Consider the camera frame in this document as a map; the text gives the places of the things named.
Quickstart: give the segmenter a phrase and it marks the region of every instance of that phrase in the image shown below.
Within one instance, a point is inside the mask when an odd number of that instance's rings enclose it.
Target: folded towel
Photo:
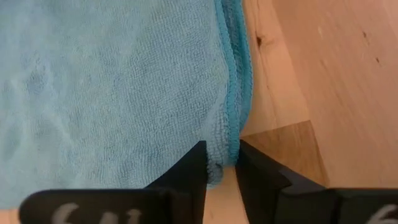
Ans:
[[[216,184],[251,90],[239,0],[0,0],[0,208],[144,187],[199,140]]]

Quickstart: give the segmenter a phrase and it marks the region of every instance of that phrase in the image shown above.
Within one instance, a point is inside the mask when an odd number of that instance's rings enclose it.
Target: microfiber towel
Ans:
[[[145,187],[201,140],[217,184],[251,91],[239,0],[0,0],[0,208]]]

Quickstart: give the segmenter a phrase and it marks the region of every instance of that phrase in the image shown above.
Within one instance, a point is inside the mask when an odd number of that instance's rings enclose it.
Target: wooden floor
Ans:
[[[242,138],[326,187],[398,187],[398,1],[243,5],[254,94]],[[248,223],[233,168],[204,223]]]

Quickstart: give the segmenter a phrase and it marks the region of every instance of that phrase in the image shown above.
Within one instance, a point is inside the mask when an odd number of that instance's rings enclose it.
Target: printed number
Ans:
[[[75,203],[67,203],[65,205],[61,205],[59,208],[56,209],[52,216],[52,224],[72,224],[67,223],[68,217],[70,214],[79,208],[79,205]],[[139,218],[142,215],[141,211],[138,209],[131,209],[127,211],[127,215],[130,216],[130,219],[127,221],[126,224],[139,224]],[[119,217],[117,214],[113,212],[105,212],[99,224],[118,224]]]
[[[388,213],[397,210],[397,208],[398,208],[397,205],[383,206],[369,219],[369,221],[366,224],[398,224],[398,220],[396,219],[391,219],[391,218],[385,219]]]

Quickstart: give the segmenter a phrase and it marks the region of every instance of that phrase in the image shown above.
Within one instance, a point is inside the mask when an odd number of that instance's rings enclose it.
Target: light blue towel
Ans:
[[[216,184],[251,90],[239,0],[0,0],[0,208],[144,187],[199,140]]]

